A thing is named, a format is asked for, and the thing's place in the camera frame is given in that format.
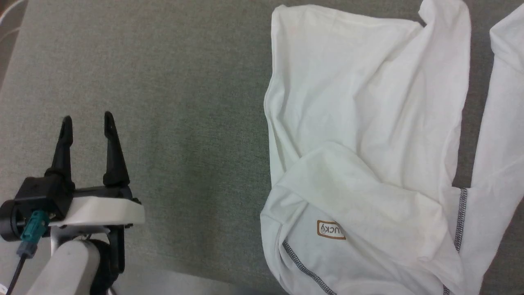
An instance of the seam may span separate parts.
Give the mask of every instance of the seam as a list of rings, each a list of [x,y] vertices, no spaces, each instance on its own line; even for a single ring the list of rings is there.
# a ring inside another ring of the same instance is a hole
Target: seam
[[[328,295],[336,295],[336,293],[331,290],[330,287],[328,287],[326,285],[326,283],[319,277],[317,276],[314,272],[312,272],[311,270],[307,269],[304,264],[302,264],[302,262],[300,261],[300,259],[298,259],[298,256],[297,254],[295,254],[295,252],[293,251],[293,249],[291,249],[291,247],[289,246],[288,242],[287,241],[284,241],[282,243],[282,246],[284,246],[284,249],[286,250],[286,252],[288,253],[289,257],[291,258],[291,260],[293,260],[293,262],[295,263],[295,265],[298,267],[298,269],[300,269],[300,271],[302,271],[303,273],[305,273],[308,277],[312,278],[317,284],[319,284],[320,288],[322,288],[322,290],[328,294]]]
[[[457,252],[460,251],[462,245],[462,236],[464,235],[464,222],[466,221],[466,201],[467,201],[467,189],[460,189],[460,201],[458,203],[458,218],[457,228],[455,231],[455,249]],[[450,290],[444,286],[443,295],[450,295]]]

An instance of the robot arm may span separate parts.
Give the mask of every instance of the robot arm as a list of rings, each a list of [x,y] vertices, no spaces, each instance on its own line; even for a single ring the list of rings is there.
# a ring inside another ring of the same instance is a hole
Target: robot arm
[[[7,294],[12,292],[23,261],[34,255],[41,236],[50,236],[52,256],[28,295],[106,294],[124,271],[124,230],[143,224],[145,211],[128,186],[129,176],[110,112],[105,113],[104,121],[107,168],[103,186],[75,188],[70,161],[72,120],[68,116],[62,122],[53,162],[44,177],[26,178],[15,198],[0,207],[0,236],[6,241],[22,240],[17,252],[21,263]],[[38,214],[45,221],[34,225],[31,218]],[[31,230],[38,237],[28,238]],[[109,243],[76,240],[99,233],[106,234]]]

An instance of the teal connector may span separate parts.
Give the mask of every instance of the teal connector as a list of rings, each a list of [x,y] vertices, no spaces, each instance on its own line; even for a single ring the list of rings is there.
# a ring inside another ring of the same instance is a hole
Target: teal connector
[[[27,258],[33,258],[38,248],[38,241],[46,233],[49,222],[49,216],[44,211],[37,210],[32,213],[20,236],[22,243],[16,251],[18,256],[26,255]]]

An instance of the clothing label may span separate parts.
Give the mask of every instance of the clothing label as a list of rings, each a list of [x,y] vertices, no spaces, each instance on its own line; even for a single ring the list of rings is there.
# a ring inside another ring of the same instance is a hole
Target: clothing label
[[[316,234],[330,239],[345,240],[346,237],[336,222],[316,221]]]

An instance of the gray fabric surface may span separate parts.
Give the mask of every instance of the gray fabric surface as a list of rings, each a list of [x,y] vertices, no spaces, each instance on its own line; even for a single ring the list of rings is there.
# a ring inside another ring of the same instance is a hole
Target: gray fabric surface
[[[472,67],[458,186],[471,178],[493,62],[488,30],[519,2],[466,1]],[[263,99],[271,12],[306,3],[420,20],[419,0],[31,2],[0,92],[0,201],[49,166],[67,114],[77,187],[100,184],[103,112],[111,110],[147,214],[147,224],[126,233],[126,258],[282,293],[260,242],[259,212],[270,190]],[[524,291],[524,264],[513,264],[524,260],[522,216],[524,208],[484,294]]]

